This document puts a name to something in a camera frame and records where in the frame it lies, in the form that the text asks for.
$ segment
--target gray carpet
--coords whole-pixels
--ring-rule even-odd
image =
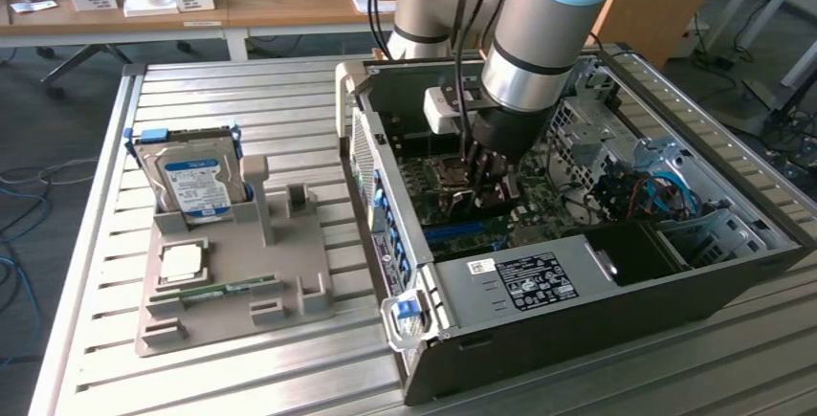
[[[703,10],[704,19],[716,19],[727,2],[728,0],[708,0]],[[736,19],[733,31],[743,25],[745,15],[744,12]],[[727,36],[724,47],[732,41]],[[732,74],[736,77],[776,82],[795,65],[816,37],[817,28],[813,24],[787,12],[780,13],[752,48],[756,62],[739,63]],[[367,34],[315,35],[305,37],[298,45],[295,41],[295,37],[282,37],[274,42],[258,44],[274,54],[282,55],[358,54],[369,52],[372,48]],[[199,40],[193,41],[191,45],[191,55],[178,51],[173,42],[130,45],[122,49],[134,61],[143,63],[227,59],[226,44],[222,41]],[[76,48],[56,48],[59,58],[68,57],[74,51]],[[0,51],[0,57],[8,56],[10,53],[10,50]],[[0,66],[0,171],[30,165],[58,164],[68,159],[95,156],[101,150],[122,66],[110,55],[94,57],[59,81],[68,96],[63,101],[55,101],[44,96],[39,79],[56,64],[58,60],[42,59],[32,48],[24,48],[18,51],[15,60]],[[708,95],[728,84],[721,78],[696,69],[687,61],[671,62],[665,73],[695,98]],[[815,108],[816,103],[817,91],[812,91],[804,108]],[[723,93],[707,101],[707,106],[721,110],[741,109],[747,105],[757,105],[757,102],[747,101],[741,90]],[[82,175],[88,169],[90,166],[84,166],[71,172],[71,175]],[[40,192],[42,188],[42,185],[31,185],[19,190]],[[44,351],[50,324],[56,312],[88,190],[90,184],[55,187],[50,195],[52,208],[47,221],[34,232],[14,241],[15,254],[30,273],[42,304],[44,328],[36,343],[22,349],[28,344],[34,323],[32,308],[24,292],[20,292],[11,309],[0,314],[0,357],[20,352],[27,356],[27,361],[0,368],[3,415],[24,414],[28,408],[40,368],[38,356]],[[30,200],[0,195],[0,226],[8,223],[30,204]],[[0,303],[10,296],[11,287],[12,284],[8,283],[0,287]]]

